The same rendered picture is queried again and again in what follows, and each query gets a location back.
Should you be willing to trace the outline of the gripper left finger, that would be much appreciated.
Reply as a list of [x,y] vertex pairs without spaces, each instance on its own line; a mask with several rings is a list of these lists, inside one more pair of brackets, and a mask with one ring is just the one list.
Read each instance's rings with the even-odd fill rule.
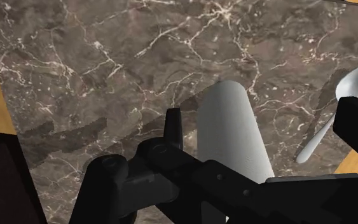
[[156,206],[174,224],[251,224],[257,184],[215,161],[183,150],[181,111],[167,110],[162,137],[141,142],[135,156],[104,155],[86,170],[69,224],[134,224]]

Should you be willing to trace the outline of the silver spoon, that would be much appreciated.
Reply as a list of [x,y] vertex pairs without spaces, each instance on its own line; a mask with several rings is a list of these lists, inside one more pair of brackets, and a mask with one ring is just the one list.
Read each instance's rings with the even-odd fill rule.
[[[358,97],[358,68],[346,74],[337,84],[335,89],[336,100],[339,101],[342,97]],[[296,157],[296,162],[302,164],[306,162],[316,147],[322,141],[326,132],[334,122],[334,113],[332,117],[325,123],[325,125],[315,133],[315,135],[307,142],[305,147],[299,152]]]

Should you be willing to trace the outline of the white cylinder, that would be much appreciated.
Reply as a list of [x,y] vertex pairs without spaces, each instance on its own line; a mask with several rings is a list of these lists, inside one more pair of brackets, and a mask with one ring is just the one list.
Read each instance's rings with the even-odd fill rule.
[[227,80],[210,86],[197,113],[197,157],[216,160],[256,183],[274,177],[245,88]]

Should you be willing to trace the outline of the dark robot stand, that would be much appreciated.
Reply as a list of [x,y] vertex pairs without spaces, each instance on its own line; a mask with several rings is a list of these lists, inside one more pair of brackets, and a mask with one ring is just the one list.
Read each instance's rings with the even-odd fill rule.
[[0,224],[48,224],[18,137],[0,133]]

